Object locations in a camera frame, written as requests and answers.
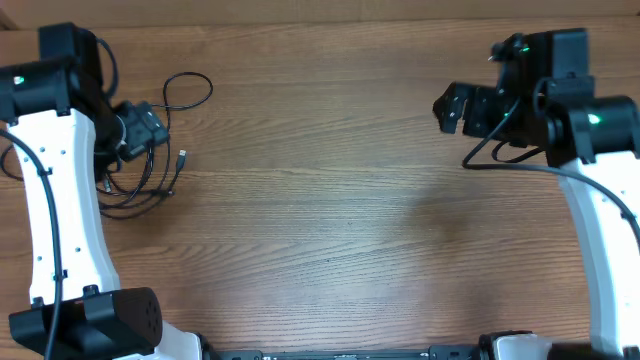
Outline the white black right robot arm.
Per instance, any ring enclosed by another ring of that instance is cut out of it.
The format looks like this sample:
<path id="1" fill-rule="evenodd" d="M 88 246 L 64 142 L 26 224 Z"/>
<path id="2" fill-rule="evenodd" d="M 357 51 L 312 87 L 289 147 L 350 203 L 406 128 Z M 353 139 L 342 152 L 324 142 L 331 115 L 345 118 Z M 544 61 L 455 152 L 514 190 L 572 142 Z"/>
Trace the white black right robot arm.
<path id="1" fill-rule="evenodd" d="M 454 82 L 434 102 L 445 133 L 522 149 L 494 170 L 555 175 L 579 240 L 590 301 L 589 338 L 554 341 L 530 331 L 484 334 L 466 359 L 635 359 L 639 355 L 639 110 L 597 97 L 583 28 L 516 33 L 492 47 L 493 87 Z"/>

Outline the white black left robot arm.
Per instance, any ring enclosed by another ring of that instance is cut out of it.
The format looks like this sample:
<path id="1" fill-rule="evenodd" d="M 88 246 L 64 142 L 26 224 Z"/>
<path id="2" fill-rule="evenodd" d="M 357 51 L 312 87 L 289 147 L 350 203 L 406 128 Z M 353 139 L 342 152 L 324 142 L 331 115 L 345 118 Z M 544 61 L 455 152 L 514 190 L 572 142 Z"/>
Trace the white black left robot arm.
<path id="1" fill-rule="evenodd" d="M 71 23 L 41 27 L 36 62 L 1 71 L 2 136 L 20 162 L 32 236 L 27 310 L 12 338 L 47 359 L 212 359 L 197 333 L 162 316 L 147 287 L 125 289 L 110 258 L 98 182 L 154 157 L 169 127 L 147 102 L 112 105 L 107 44 Z"/>

